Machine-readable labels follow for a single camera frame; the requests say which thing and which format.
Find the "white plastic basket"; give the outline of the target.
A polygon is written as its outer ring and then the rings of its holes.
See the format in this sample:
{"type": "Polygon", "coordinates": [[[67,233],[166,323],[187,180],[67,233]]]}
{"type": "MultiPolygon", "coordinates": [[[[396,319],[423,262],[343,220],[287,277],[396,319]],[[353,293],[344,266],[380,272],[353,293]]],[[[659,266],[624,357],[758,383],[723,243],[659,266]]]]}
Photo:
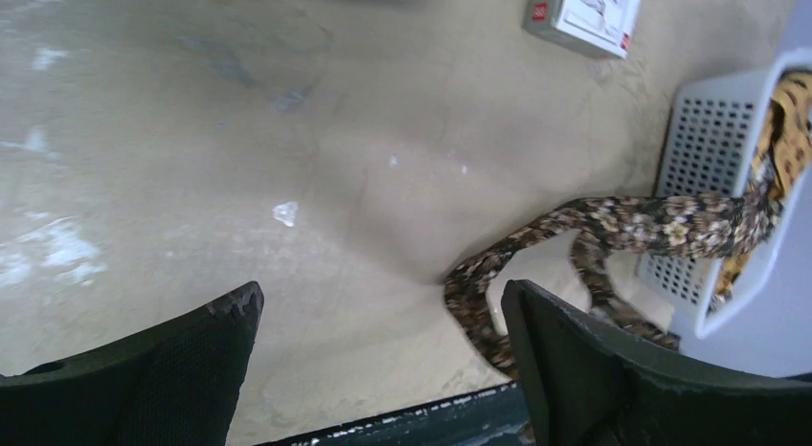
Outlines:
{"type": "MultiPolygon", "coordinates": [[[[796,106],[811,119],[811,51],[797,48],[770,64],[696,78],[672,103],[656,181],[659,196],[718,193],[739,197],[768,138],[771,108],[782,123],[796,106]]],[[[786,186],[771,236],[752,250],[729,295],[717,293],[720,258],[643,256],[637,274],[668,301],[670,329],[689,357],[767,376],[811,369],[811,169],[777,174],[786,186]]]]}

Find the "brown floral tie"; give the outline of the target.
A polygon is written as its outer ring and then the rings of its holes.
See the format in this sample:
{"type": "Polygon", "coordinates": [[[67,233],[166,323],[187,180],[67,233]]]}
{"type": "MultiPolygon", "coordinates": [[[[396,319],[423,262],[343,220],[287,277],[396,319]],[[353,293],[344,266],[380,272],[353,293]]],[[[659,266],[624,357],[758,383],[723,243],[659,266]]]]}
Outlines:
{"type": "Polygon", "coordinates": [[[578,197],[461,261],[443,280],[444,306],[482,359],[518,380],[510,339],[497,331],[489,308],[489,286],[519,252],[572,232],[569,260],[589,294],[589,314],[675,351],[680,345],[676,334],[646,319],[616,293],[606,270],[608,258],[618,252],[671,258],[746,256],[770,238],[783,213],[780,200],[755,190],[738,197],[578,197]]]}

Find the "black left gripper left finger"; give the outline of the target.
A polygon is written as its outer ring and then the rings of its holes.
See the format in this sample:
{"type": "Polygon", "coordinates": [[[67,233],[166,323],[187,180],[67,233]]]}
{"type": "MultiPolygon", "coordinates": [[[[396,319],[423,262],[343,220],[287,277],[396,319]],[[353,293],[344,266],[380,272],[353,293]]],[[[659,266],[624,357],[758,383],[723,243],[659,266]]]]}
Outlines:
{"type": "Polygon", "coordinates": [[[249,281],[174,319],[2,377],[2,444],[225,444],[263,306],[249,281]]]}

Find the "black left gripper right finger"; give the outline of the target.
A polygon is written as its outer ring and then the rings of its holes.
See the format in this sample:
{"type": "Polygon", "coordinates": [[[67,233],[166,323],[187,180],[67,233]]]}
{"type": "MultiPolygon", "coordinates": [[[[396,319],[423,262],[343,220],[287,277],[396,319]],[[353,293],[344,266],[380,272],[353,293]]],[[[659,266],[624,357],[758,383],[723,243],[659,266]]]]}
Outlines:
{"type": "Polygon", "coordinates": [[[724,368],[603,323],[526,280],[502,296],[540,445],[807,445],[811,385],[724,368]]]}

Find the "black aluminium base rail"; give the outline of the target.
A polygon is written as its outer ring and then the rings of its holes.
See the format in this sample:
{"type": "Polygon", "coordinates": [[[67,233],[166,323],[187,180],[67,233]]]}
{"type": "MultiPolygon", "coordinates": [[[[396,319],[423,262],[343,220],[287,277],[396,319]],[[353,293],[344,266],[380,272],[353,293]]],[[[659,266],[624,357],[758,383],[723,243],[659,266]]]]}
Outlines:
{"type": "Polygon", "coordinates": [[[520,445],[530,420],[515,383],[273,440],[283,445],[520,445]]]}

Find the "yellow spotted tie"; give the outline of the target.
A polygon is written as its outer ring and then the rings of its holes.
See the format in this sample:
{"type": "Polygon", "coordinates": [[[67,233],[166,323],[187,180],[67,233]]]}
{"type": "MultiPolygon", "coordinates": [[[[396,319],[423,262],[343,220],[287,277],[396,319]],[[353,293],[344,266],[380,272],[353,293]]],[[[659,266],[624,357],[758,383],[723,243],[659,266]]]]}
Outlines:
{"type": "Polygon", "coordinates": [[[771,236],[780,223],[783,199],[811,161],[811,73],[793,71],[781,76],[771,96],[751,163],[747,191],[768,175],[767,200],[772,212],[764,230],[771,236]]]}

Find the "small white cardboard box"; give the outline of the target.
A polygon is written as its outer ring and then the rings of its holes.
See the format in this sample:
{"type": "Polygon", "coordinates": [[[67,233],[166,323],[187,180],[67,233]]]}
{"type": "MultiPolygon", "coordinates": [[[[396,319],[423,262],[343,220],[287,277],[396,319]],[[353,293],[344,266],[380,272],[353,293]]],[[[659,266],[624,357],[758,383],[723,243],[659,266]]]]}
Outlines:
{"type": "Polygon", "coordinates": [[[592,59],[626,59],[642,0],[528,0],[522,29],[592,59]]]}

